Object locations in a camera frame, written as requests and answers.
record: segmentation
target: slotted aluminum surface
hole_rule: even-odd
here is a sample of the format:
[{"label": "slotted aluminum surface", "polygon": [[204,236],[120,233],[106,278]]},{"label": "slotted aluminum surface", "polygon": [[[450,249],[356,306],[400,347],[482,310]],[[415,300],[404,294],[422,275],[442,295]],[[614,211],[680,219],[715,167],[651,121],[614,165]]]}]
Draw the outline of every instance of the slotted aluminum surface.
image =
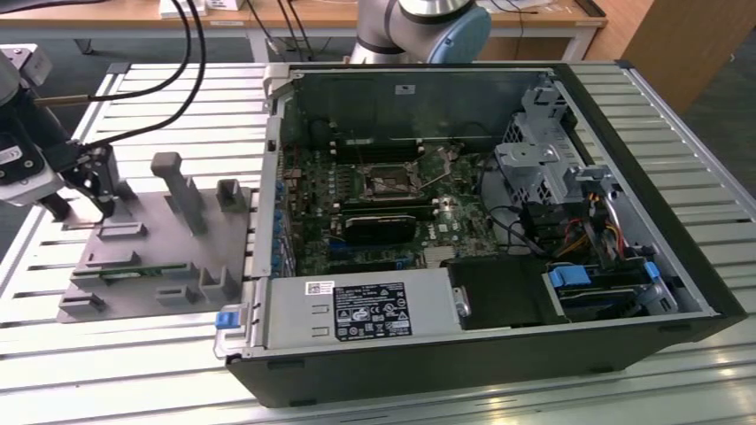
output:
[{"label": "slotted aluminum surface", "polygon": [[[134,66],[100,93],[142,89],[174,66]],[[643,81],[615,65],[574,66],[694,238],[756,313],[756,224],[752,199],[734,185]],[[263,66],[212,65],[188,115],[168,129],[118,143],[122,176],[136,191],[163,190],[151,177],[155,151],[178,151],[198,186],[232,176],[259,181],[264,119]],[[163,119],[187,96],[192,76],[155,95],[92,106],[87,141]],[[588,144],[598,162],[595,146]],[[87,228],[63,229],[35,209],[0,276],[2,422],[122,423],[639,424],[744,423],[756,414],[756,318],[699,344],[664,350],[626,371],[590,377],[271,410],[255,403],[212,355],[214,314],[74,325],[55,323],[58,299],[83,250]],[[474,361],[474,359],[450,359]]]}]

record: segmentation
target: warning label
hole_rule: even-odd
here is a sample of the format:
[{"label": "warning label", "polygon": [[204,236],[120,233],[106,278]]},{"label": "warning label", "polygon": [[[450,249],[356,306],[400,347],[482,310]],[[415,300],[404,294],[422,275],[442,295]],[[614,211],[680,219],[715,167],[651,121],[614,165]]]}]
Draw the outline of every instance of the warning label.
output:
[{"label": "warning label", "polygon": [[404,283],[334,288],[339,341],[412,335]]}]

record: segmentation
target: red wire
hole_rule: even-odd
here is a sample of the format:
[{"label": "red wire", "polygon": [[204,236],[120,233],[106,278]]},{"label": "red wire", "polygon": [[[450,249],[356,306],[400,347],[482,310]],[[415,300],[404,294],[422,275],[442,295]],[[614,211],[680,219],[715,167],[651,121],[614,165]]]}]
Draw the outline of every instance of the red wire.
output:
[{"label": "red wire", "polygon": [[570,228],[572,227],[574,224],[579,223],[580,221],[582,221],[580,219],[572,219],[567,223],[567,227],[564,228],[564,243],[567,243],[567,239],[570,238]]}]

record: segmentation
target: circuit board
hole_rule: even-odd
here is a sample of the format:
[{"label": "circuit board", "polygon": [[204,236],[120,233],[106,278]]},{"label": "circuit board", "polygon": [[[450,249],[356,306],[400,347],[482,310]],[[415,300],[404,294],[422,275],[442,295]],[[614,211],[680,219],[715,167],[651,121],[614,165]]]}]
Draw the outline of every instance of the circuit board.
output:
[{"label": "circuit board", "polygon": [[[499,251],[492,224],[474,190],[478,155],[427,146],[406,163],[339,164],[327,151],[286,152],[286,185],[295,234],[296,275],[438,267],[440,260]],[[391,213],[383,201],[410,200],[424,208],[406,243],[354,245],[340,236],[350,203],[375,201],[363,215]]]}]

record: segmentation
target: yellow wire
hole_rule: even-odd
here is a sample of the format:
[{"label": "yellow wire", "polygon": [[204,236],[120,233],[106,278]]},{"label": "yellow wire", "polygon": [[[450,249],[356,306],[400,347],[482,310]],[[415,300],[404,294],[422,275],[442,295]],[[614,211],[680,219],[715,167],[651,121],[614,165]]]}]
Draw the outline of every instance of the yellow wire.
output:
[{"label": "yellow wire", "polygon": [[559,255],[556,256],[558,258],[562,257],[563,255],[566,255],[570,251],[574,251],[578,249],[578,247],[586,242],[586,240],[588,239],[588,236],[583,235],[583,237],[580,237],[580,239],[578,239],[572,245],[570,245],[567,248],[563,249],[563,251],[559,253]]}]

